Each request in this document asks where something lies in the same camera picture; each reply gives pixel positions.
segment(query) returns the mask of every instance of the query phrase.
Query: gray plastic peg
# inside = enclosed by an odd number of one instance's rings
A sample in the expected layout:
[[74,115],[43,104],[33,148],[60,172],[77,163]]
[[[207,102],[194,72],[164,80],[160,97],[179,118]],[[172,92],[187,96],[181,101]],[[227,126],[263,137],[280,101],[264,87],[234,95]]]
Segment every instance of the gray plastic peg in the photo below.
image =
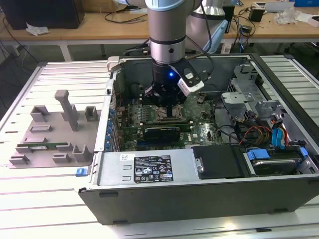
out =
[[64,111],[64,116],[66,117],[67,121],[69,121],[71,129],[73,131],[77,131],[79,124],[77,121],[77,116],[73,114],[72,107],[68,100],[69,92],[67,90],[57,90],[55,92],[55,99],[61,103],[61,106]]

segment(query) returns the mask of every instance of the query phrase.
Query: power supply label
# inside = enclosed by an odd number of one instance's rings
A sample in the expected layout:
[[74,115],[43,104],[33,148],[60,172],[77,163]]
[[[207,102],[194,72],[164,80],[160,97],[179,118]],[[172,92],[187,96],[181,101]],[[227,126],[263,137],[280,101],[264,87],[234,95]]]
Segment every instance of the power supply label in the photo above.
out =
[[173,169],[170,156],[147,156],[134,158],[134,182],[172,182]]

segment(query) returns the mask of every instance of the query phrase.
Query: green circuit board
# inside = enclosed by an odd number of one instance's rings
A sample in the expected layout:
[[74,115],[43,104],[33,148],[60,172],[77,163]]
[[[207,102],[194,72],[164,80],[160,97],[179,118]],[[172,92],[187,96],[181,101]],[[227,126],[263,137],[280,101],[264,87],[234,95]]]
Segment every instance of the green circuit board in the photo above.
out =
[[[187,98],[183,105],[173,109],[178,121],[162,120],[165,111],[154,105],[141,105],[132,101],[117,112],[117,126],[121,151],[160,150],[191,148],[195,145],[223,144],[223,140],[211,120],[214,100],[197,102],[198,96]],[[166,144],[149,144],[144,132],[153,127],[178,127],[179,141]]]

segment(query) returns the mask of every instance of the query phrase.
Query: cable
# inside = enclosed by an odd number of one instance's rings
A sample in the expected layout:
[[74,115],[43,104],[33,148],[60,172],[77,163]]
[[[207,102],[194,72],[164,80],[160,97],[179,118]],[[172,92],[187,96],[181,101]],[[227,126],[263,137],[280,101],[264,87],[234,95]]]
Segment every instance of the cable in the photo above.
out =
[[2,104],[3,104],[3,107],[4,108],[6,108],[7,110],[9,109],[7,106],[5,106],[5,103],[4,103],[4,100],[3,100],[3,98],[0,96],[0,101],[2,102]]
[[237,41],[238,37],[240,36],[240,33],[239,33],[239,18],[236,19],[235,15],[233,15],[233,18],[234,18],[234,22],[236,23],[237,35],[236,35],[235,41],[234,41],[233,45],[231,46],[229,52],[231,52],[234,49],[236,41]]
[[249,33],[249,34],[244,34],[243,32],[240,33],[241,35],[243,35],[243,36],[245,36],[245,37],[247,38],[247,40],[246,40],[246,46],[245,46],[245,48],[243,49],[243,52],[245,52],[245,50],[246,50],[246,48],[247,48],[247,46],[248,46],[249,38],[250,38],[252,35],[255,34],[256,25],[255,25],[251,20],[249,20],[248,18],[246,18],[246,17],[244,17],[244,16],[235,15],[234,17],[241,17],[241,18],[247,20],[248,22],[250,22],[250,23],[254,26],[254,29],[253,29],[253,32],[252,32],[252,33]]
[[21,86],[18,86],[18,85],[14,84],[14,83],[11,83],[11,82],[9,82],[9,81],[6,81],[5,79],[0,79],[0,82],[1,82],[1,81],[7,83],[8,85],[12,85],[12,86],[14,86],[14,87],[18,87],[18,88],[21,89]]
[[144,41],[142,44],[140,45],[137,45],[137,46],[134,46],[134,47],[131,47],[131,48],[128,48],[127,50],[132,50],[132,49],[139,49],[139,48],[144,48],[144,47],[147,47],[148,46],[148,41],[150,39],[146,39],[146,41]]
[[114,21],[114,20],[111,20],[111,19],[107,19],[107,17],[109,15],[112,15],[113,13],[108,13],[105,15],[104,19],[106,21],[109,21],[109,22],[113,22],[113,23],[120,23],[120,24],[130,24],[130,23],[137,23],[137,22],[141,22],[141,21],[146,21],[145,19],[141,19],[139,20],[140,18],[144,17],[144,16],[147,16],[147,14],[144,14],[142,16],[138,16],[138,17],[135,17],[135,18],[132,18],[132,19],[129,19],[129,20],[126,20],[126,21]]
[[249,6],[249,7],[246,7],[244,9],[241,9],[239,12],[238,12],[238,15],[241,16],[242,14],[246,13],[246,12],[250,12],[252,8],[256,8],[255,6]]
[[209,45],[208,45],[208,48],[204,52],[201,52],[201,53],[199,53],[197,55],[193,55],[193,56],[187,57],[186,60],[195,59],[195,58],[197,58],[199,56],[205,55],[211,49],[211,46],[212,46],[211,32],[210,32],[210,28],[209,28],[209,23],[208,23],[207,15],[206,15],[206,12],[205,12],[205,9],[204,9],[204,6],[203,6],[202,3],[200,4],[200,7],[201,7],[201,10],[203,11],[203,15],[205,17],[205,23],[206,23],[208,37],[209,37]]
[[131,52],[141,52],[141,53],[143,53],[143,50],[142,49],[126,50],[125,52],[123,52],[123,56],[129,56]]
[[[4,56],[4,58],[7,59],[7,57],[5,56],[5,52],[4,52],[4,50],[2,49],[2,47],[0,47],[0,49],[1,49],[1,52],[2,52],[2,54],[3,54],[3,56]],[[11,69],[11,71],[12,71],[14,77],[16,78],[16,81],[19,83],[19,85],[22,85],[21,82],[20,82],[19,79],[18,79],[18,76],[15,74],[13,68],[11,67],[10,62],[8,62],[8,65],[9,65],[9,68]]]
[[213,62],[213,59],[212,59],[207,53],[205,53],[205,51],[203,50],[203,48],[201,48],[193,39],[191,39],[191,38],[190,38],[189,36],[187,36],[187,35],[186,35],[186,38],[187,38],[188,40],[190,40],[190,42],[193,43],[193,44],[209,59],[211,65],[212,65],[212,68],[211,68],[210,71],[208,71],[207,73],[208,73],[208,75],[210,75],[210,74],[214,71],[214,69],[215,69],[215,64],[214,64],[214,62]]
[[[10,36],[13,38],[13,40],[15,40],[20,46],[22,46],[22,47],[24,48],[24,50],[26,50],[25,46],[23,46],[23,45],[11,34],[11,32],[10,32],[8,26],[5,24],[4,20],[6,20],[6,17],[4,17],[4,18],[2,19],[2,22],[3,22],[4,27],[6,28],[7,32],[9,33],[9,35],[10,35]],[[27,51],[27,53],[28,53],[37,63],[39,63],[39,61],[38,61],[29,51]]]
[[221,133],[223,133],[224,135],[226,135],[226,136],[228,136],[228,137],[231,137],[231,138],[233,138],[234,140],[236,140],[236,141],[239,142],[239,140],[238,140],[237,137],[234,137],[234,136],[232,136],[231,134],[226,133],[225,131],[221,130],[220,127],[218,127],[218,125],[217,125],[217,123],[216,123],[215,113],[216,113],[216,109],[217,109],[217,104],[218,104],[218,102],[219,102],[220,100],[221,100],[221,97],[219,97],[218,100],[216,101],[216,103],[215,103],[215,105],[214,105],[214,108],[213,108],[213,112],[212,112],[212,120],[213,120],[213,123],[214,123],[214,125],[215,125],[215,128],[216,128],[217,130],[219,130]]

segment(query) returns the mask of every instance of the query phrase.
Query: black wire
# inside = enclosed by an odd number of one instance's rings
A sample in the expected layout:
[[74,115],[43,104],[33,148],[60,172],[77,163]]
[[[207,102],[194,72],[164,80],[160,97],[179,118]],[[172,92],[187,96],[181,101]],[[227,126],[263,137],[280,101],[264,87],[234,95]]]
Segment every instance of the black wire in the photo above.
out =
[[[2,47],[0,47],[0,49],[1,49],[1,52],[2,52],[2,54],[3,54],[3,56],[4,56],[4,58],[7,59],[7,57],[5,56],[5,52],[4,52],[4,50],[2,49]],[[10,62],[8,62],[8,65],[9,65],[9,68],[11,69],[11,71],[12,71],[14,77],[16,78],[16,81],[19,83],[19,85],[21,85],[21,82],[19,81],[18,76],[15,74],[13,68],[12,68],[11,65],[10,65]]]
[[146,41],[144,41],[142,44],[140,45],[137,45],[137,46],[134,46],[134,47],[131,47],[131,48],[128,48],[127,50],[132,50],[132,49],[139,49],[139,48],[143,48],[143,47],[147,47],[148,44],[147,42],[149,41],[150,39],[146,39]]
[[236,134],[236,132],[231,132],[231,133],[229,134],[229,144],[232,143],[232,142],[231,142],[231,135],[232,135],[233,133]]
[[225,131],[221,130],[220,127],[217,125],[216,123],[216,119],[215,119],[215,113],[216,113],[216,109],[217,109],[217,104],[218,102],[221,100],[221,97],[218,98],[218,100],[216,101],[215,105],[214,105],[214,108],[213,108],[213,113],[212,113],[212,120],[213,120],[213,123],[215,125],[215,128],[218,129],[221,133],[223,133],[224,135],[227,135],[228,137],[231,137],[233,138],[234,140],[240,142],[240,140],[234,136],[232,136],[231,134],[229,133],[226,133]]
[[236,19],[235,15],[233,15],[233,18],[234,18],[234,21],[235,21],[235,23],[236,23],[236,27],[237,27],[237,35],[236,35],[236,38],[235,38],[235,41],[234,41],[233,45],[232,45],[232,46],[231,46],[231,48],[230,48],[229,53],[231,53],[231,51],[234,49],[235,44],[236,44],[236,41],[237,41],[238,37],[240,36],[240,30],[239,30],[239,18],[237,18],[237,19]]
[[205,51],[203,51],[203,52],[200,53],[200,54],[187,57],[187,58],[186,58],[187,60],[195,59],[195,58],[197,58],[197,57],[199,57],[199,56],[202,56],[202,55],[207,54],[207,52],[211,49],[211,46],[212,46],[211,32],[210,32],[210,28],[209,28],[208,18],[207,18],[207,15],[206,15],[206,12],[205,12],[205,9],[204,9],[204,6],[203,6],[202,3],[200,4],[200,7],[201,7],[201,10],[203,11],[203,15],[204,15],[204,18],[205,18],[206,28],[207,28],[208,37],[209,37],[209,45],[208,45],[208,48],[207,48]]
[[7,106],[5,106],[5,103],[4,103],[4,100],[3,100],[3,98],[0,96],[0,101],[2,102],[2,104],[3,104],[3,107],[4,108],[6,108],[7,110],[9,109],[9,107],[7,107]]
[[37,62],[39,63],[39,61],[25,48],[25,46],[23,46],[10,32],[8,26],[5,24],[4,20],[6,20],[6,17],[4,17],[2,19],[2,22],[4,24],[4,27],[6,28],[7,32],[9,33],[9,35],[13,38],[13,40],[15,40],[20,46],[22,46],[24,48],[24,50]]
[[213,43],[211,40],[211,32],[210,32],[210,28],[209,28],[208,18],[207,18],[203,3],[200,4],[200,7],[201,7],[201,10],[203,11],[203,15],[204,15],[205,23],[206,23],[206,27],[207,27],[207,32],[208,32],[208,37],[209,37],[209,45],[208,45],[208,48],[205,50],[205,54],[206,54],[211,49],[211,45]]
[[212,59],[207,53],[205,53],[205,51],[203,50],[203,48],[201,48],[193,39],[191,39],[191,38],[190,38],[189,36],[187,36],[187,35],[186,35],[186,38],[187,38],[188,40],[190,40],[190,42],[193,43],[193,44],[209,59],[212,68],[211,68],[210,71],[208,71],[207,73],[208,73],[208,75],[210,75],[210,74],[214,71],[214,69],[215,69],[215,64],[214,64],[214,62],[213,62],[213,59]]
[[132,53],[132,52],[143,52],[143,50],[142,49],[130,49],[130,50],[126,50],[125,52],[123,52],[123,55],[129,56],[130,53]]
[[[3,42],[0,40],[0,44],[2,45],[2,47],[4,48],[4,50],[7,52],[7,55],[11,55],[11,53],[8,51],[8,49],[4,46],[4,44],[3,44]],[[14,64],[16,65],[16,67],[18,67],[18,68],[21,68],[22,70],[23,69],[25,69],[25,70],[29,70],[30,72],[33,72],[33,70],[31,70],[31,69],[29,69],[29,68],[27,68],[27,67],[22,67],[22,66],[19,66],[18,65],[18,63],[17,63],[17,61],[16,61],[16,58],[19,58],[18,56],[17,57],[15,57],[15,56],[12,56],[12,59],[13,59],[13,61],[14,61]]]
[[5,79],[1,79],[1,78],[0,78],[0,82],[5,82],[5,83],[7,83],[8,85],[12,85],[12,86],[14,86],[14,87],[18,87],[18,88],[21,89],[21,86],[18,86],[18,85],[14,84],[14,83],[11,83],[11,82],[9,82],[9,81],[6,81]]
[[125,24],[125,23],[135,23],[136,20],[138,20],[138,19],[140,19],[140,18],[142,18],[142,17],[144,17],[144,16],[147,16],[147,14],[144,14],[144,15],[142,15],[142,16],[138,16],[138,17],[135,17],[135,18],[126,20],[126,21],[114,21],[114,20],[111,20],[111,19],[107,19],[107,17],[108,17],[109,15],[111,15],[111,14],[113,14],[113,13],[111,12],[111,13],[106,14],[105,17],[104,17],[104,19],[105,19],[106,21],[109,21],[109,22],[121,23],[121,24]]
[[315,46],[313,46],[313,45],[308,45],[306,42],[304,42],[304,45],[307,47],[307,48],[309,48],[311,51],[314,51],[314,52],[316,52],[316,53],[318,53],[318,51],[316,51],[315,49]]
[[240,34],[241,34],[242,36],[245,36],[245,37],[247,38],[247,39],[246,39],[246,46],[245,46],[244,49],[243,49],[243,52],[245,52],[245,50],[246,50],[246,48],[247,48],[247,46],[248,46],[248,43],[249,43],[249,38],[250,38],[252,35],[254,35],[255,32],[256,32],[256,25],[255,25],[251,20],[249,20],[248,18],[246,18],[246,17],[244,17],[244,16],[235,15],[235,17],[241,17],[241,18],[247,20],[248,22],[250,22],[250,23],[254,26],[253,32],[251,32],[251,33],[244,34],[244,33],[242,33],[242,32],[240,31]]

